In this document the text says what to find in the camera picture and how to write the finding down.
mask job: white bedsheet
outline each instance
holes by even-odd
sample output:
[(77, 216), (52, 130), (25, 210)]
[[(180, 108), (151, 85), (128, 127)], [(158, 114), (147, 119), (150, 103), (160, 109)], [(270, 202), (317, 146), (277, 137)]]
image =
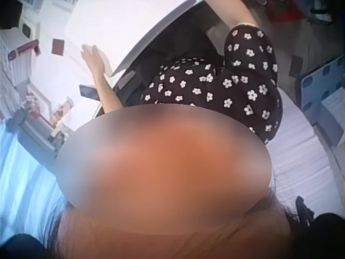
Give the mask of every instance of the white bedsheet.
[(278, 199), (295, 208), (297, 196), (315, 216), (333, 212), (344, 215), (342, 197), (334, 181), (326, 151), (303, 113), (279, 90), (283, 118), (275, 138), (267, 145)]
[[(267, 146), (279, 200), (294, 209), (300, 195), (316, 215), (343, 215), (325, 150), (302, 112), (280, 92), (284, 115), (276, 137)], [(0, 127), (0, 244), (19, 233), (43, 241), (49, 212), (63, 195), (55, 177), (20, 145), (17, 136), (6, 133), (5, 127)]]

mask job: mobile phone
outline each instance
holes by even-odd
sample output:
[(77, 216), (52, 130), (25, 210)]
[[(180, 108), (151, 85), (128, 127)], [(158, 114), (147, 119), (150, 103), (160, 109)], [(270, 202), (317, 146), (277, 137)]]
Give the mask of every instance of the mobile phone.
[(95, 101), (100, 101), (98, 92), (94, 86), (79, 85), (80, 95)]

